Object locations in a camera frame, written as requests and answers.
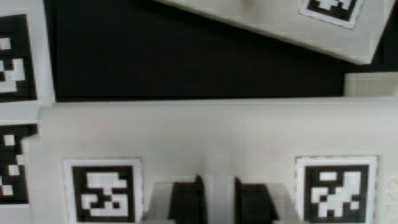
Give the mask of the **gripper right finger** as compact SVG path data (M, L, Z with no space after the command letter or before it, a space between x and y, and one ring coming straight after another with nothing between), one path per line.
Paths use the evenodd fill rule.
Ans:
M279 214L265 184L235 178L235 224L274 224Z

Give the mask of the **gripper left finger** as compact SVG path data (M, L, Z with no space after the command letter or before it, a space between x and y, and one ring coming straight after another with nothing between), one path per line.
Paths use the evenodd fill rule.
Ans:
M169 219L176 224L208 224L205 181L196 176L192 182L173 184Z

